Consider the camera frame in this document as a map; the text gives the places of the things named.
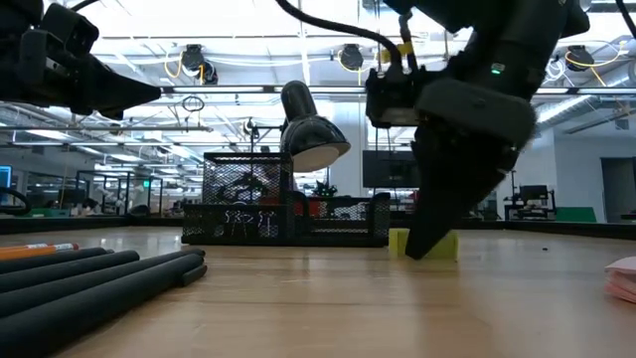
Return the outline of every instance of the black foam tube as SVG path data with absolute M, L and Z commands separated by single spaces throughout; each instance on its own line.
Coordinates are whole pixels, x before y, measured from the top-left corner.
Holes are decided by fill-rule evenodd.
M 202 257 L 204 253 L 205 252 L 202 250 L 192 249 L 1 293 L 0 317 L 6 317 L 11 314 L 22 312 L 29 308 L 66 297 L 70 294 L 95 287 L 102 283 L 106 283 L 144 269 L 150 269 L 186 255 L 194 254 Z M 203 276 L 201 274 L 198 277 L 193 277 L 193 275 L 196 275 L 196 273 L 193 272 L 187 277 L 184 276 L 184 280 L 191 282 Z
M 0 293 L 31 287 L 36 284 L 92 272 L 98 269 L 112 268 L 138 260 L 139 254 L 134 251 L 124 251 L 116 254 L 75 260 L 69 263 L 0 274 Z
M 202 266 L 199 266 L 198 268 L 195 268 L 191 271 L 184 273 L 181 276 L 181 280 L 180 280 L 181 286 L 185 287 L 189 285 L 190 283 L 196 281 L 197 279 L 203 277 L 207 271 L 208 271 L 208 267 L 205 265 L 202 265 Z
M 34 269 L 42 266 L 67 263 L 70 261 L 92 258 L 105 254 L 108 254 L 108 251 L 104 248 L 92 248 L 77 251 L 66 251 L 31 258 L 0 261 L 0 274 L 15 272 L 22 269 Z
M 108 320 L 179 285 L 203 264 L 187 255 L 0 319 L 0 357 L 44 357 Z

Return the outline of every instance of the fluorescent light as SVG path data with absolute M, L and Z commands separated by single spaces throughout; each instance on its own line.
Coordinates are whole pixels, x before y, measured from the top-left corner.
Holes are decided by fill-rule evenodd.
M 634 94 L 636 89 L 622 88 L 602 88 L 602 89 L 580 89 L 580 94 Z
M 65 139 L 71 138 L 70 136 L 64 133 L 60 133 L 54 130 L 34 129 L 34 130 L 27 130 L 27 133 L 43 136 L 45 138 L 57 139 L 57 140 L 65 140 Z
M 117 146 L 120 143 L 112 143 L 112 142 L 73 142 L 70 145 L 73 146 Z
M 59 142 L 9 142 L 9 144 L 20 146 L 62 146 Z
M 554 116 L 559 115 L 561 112 L 568 110 L 569 108 L 579 103 L 583 103 L 584 101 L 590 98 L 592 98 L 591 95 L 581 95 L 572 99 L 564 100 L 563 102 L 555 105 L 554 107 L 551 107 L 550 109 L 539 113 L 539 119 L 537 119 L 537 123 L 545 122 L 546 120 L 549 120 L 553 118 Z
M 173 83 L 172 80 L 170 80 L 168 78 L 161 78 L 161 79 L 159 79 L 159 81 L 168 83 L 168 84 L 170 84 L 170 86 L 176 86 L 175 83 Z
M 179 86 L 171 88 L 174 93 L 263 93 L 263 86 Z
M 542 88 L 542 89 L 537 89 L 537 94 L 565 94 L 567 93 L 569 89 L 564 89 L 564 88 L 555 88 L 555 89 L 551 89 L 551 88 Z
M 159 171 L 166 174 L 179 174 L 179 170 L 171 168 L 159 169 Z
M 103 155 L 102 152 L 94 150 L 94 149 L 91 149 L 91 148 L 80 147 L 79 150 L 84 151 L 84 152 L 89 153 L 89 154 Z
M 125 146 L 159 146 L 159 145 L 173 145 L 173 142 L 123 142 Z
M 276 86 L 274 87 L 274 92 L 281 93 L 283 87 Z M 365 94 L 365 88 L 360 86 L 337 86 L 337 87 L 326 87 L 326 86 L 309 86 L 309 90 L 312 94 L 329 94 L 329 93 L 353 93 L 353 94 Z
M 122 161 L 141 161 L 143 159 L 128 154 L 109 154 L 111 157 Z
M 172 152 L 173 154 L 179 155 L 182 158 L 190 158 L 192 156 L 188 149 L 179 145 L 174 145 L 167 149 L 168 151 Z

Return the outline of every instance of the door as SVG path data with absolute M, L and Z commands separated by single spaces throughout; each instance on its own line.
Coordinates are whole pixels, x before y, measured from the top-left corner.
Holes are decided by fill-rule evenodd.
M 603 201 L 607 223 L 622 223 L 621 215 L 636 210 L 634 161 L 631 158 L 603 158 Z

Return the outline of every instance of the orange tube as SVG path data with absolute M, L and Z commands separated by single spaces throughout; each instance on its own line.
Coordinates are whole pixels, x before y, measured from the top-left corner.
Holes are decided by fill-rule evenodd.
M 0 261 L 1 260 L 13 260 L 13 259 L 22 259 L 22 258 L 30 258 L 41 255 L 49 255 L 62 251 L 69 250 L 77 250 L 79 248 L 78 244 L 59 244 L 46 246 L 43 248 L 33 248 L 33 249 L 16 249 L 16 250 L 5 250 L 0 251 Z
M 23 250 L 23 249 L 45 248 L 45 247 L 49 247 L 50 245 L 51 244 L 32 244 L 32 245 L 23 245 L 18 247 L 5 247 L 5 248 L 0 248 L 0 252 Z

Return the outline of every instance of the computer monitor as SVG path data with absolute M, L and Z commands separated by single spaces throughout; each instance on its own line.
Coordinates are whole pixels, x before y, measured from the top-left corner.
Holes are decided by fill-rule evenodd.
M 9 165 L 0 165 L 0 188 L 11 188 L 11 175 L 13 168 Z M 0 194 L 0 205 L 9 204 L 9 195 Z
M 548 185 L 522 185 L 519 188 L 521 200 L 546 200 L 548 198 Z
M 418 188 L 417 161 L 410 151 L 363 151 L 365 188 Z

